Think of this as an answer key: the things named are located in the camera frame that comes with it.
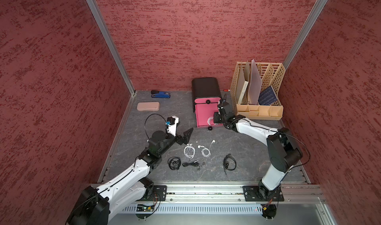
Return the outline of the white earphones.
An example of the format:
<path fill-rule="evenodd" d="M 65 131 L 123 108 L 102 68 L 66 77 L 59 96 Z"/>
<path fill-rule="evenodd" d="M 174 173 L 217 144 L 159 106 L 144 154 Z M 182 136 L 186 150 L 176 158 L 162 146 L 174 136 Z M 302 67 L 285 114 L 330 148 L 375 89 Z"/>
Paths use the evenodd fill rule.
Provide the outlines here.
<path fill-rule="evenodd" d="M 206 147 L 206 146 L 203 146 L 203 145 L 198 145 L 197 148 L 201 150 L 201 154 L 202 156 L 208 158 L 211 156 L 211 146 L 215 143 L 216 141 L 215 140 L 212 140 L 212 142 L 210 143 L 209 147 Z"/>
<path fill-rule="evenodd" d="M 192 160 L 195 156 L 195 148 L 192 144 L 187 144 L 183 150 L 184 155 L 189 160 Z"/>
<path fill-rule="evenodd" d="M 215 124 L 213 116 L 208 118 L 207 123 L 209 126 L 213 126 Z"/>

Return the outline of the pink drawer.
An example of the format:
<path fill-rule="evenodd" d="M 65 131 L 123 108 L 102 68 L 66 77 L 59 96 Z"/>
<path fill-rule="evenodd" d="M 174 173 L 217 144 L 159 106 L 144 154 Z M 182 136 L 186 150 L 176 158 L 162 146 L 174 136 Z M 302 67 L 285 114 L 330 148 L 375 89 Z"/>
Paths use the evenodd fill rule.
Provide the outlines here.
<path fill-rule="evenodd" d="M 220 97 L 212 97 L 212 98 L 197 98 L 194 100 L 195 104 L 211 104 L 211 103 L 219 103 L 221 100 Z"/>
<path fill-rule="evenodd" d="M 217 105 L 218 103 L 195 105 L 196 124 L 198 128 L 211 127 L 208 125 L 207 120 L 214 115 L 214 112 L 218 111 Z"/>

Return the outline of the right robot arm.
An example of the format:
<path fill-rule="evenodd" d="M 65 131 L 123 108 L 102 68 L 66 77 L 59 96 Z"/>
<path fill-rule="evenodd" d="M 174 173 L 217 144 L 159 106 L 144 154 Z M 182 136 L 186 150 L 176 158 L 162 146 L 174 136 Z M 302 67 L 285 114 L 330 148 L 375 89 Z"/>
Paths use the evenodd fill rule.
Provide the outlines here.
<path fill-rule="evenodd" d="M 217 108 L 218 111 L 213 115 L 214 123 L 250 136 L 267 147 L 271 165 L 258 183 L 257 196 L 260 199 L 269 200 L 275 192 L 280 192 L 281 183 L 289 171 L 310 161 L 311 153 L 308 148 L 289 129 L 270 128 L 245 116 L 236 115 L 225 99 L 219 101 Z"/>

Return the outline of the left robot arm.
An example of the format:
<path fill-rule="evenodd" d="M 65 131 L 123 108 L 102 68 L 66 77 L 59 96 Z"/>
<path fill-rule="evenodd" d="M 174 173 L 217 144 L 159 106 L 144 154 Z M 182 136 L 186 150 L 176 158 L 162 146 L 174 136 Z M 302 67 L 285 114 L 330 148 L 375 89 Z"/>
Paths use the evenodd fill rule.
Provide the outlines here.
<path fill-rule="evenodd" d="M 127 205 L 142 198 L 151 199 L 153 182 L 147 176 L 162 162 L 162 155 L 174 144 L 188 144 L 193 128 L 182 135 L 156 131 L 148 146 L 125 171 L 109 182 L 85 188 L 70 215 L 68 225 L 106 225 Z"/>

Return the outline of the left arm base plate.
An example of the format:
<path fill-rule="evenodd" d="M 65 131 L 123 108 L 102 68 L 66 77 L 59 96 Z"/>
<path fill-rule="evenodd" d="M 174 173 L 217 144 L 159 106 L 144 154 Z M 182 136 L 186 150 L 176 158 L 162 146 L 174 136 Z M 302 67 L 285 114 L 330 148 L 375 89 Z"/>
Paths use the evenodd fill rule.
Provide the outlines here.
<path fill-rule="evenodd" d="M 146 189 L 144 196 L 142 197 L 143 201 L 165 201 L 167 194 L 167 186 L 166 185 L 150 185 Z"/>

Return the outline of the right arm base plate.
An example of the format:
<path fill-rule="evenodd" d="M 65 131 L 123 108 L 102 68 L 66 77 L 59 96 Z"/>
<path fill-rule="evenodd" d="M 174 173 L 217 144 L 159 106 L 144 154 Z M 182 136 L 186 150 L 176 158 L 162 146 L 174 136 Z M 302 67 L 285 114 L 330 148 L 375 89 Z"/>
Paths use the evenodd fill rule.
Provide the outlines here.
<path fill-rule="evenodd" d="M 268 190 L 265 186 L 243 186 L 243 195 L 246 202 L 284 202 L 284 196 L 281 187 L 274 190 Z"/>

